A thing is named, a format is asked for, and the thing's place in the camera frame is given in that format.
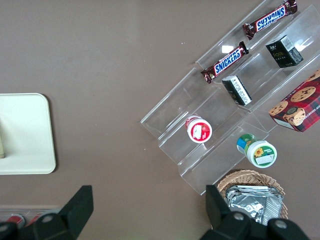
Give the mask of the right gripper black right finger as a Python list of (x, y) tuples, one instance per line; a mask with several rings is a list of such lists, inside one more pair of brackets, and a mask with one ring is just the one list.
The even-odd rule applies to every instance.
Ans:
[(293, 221), (272, 218), (262, 225), (244, 213), (231, 211), (215, 185), (207, 185), (205, 207), (212, 226), (202, 240), (307, 240)]

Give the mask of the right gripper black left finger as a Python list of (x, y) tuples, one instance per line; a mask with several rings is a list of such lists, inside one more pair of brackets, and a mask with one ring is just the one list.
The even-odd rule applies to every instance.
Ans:
[(94, 211), (93, 188), (83, 185), (58, 213), (47, 213), (31, 225), (18, 228), (0, 223), (2, 240), (76, 240)]

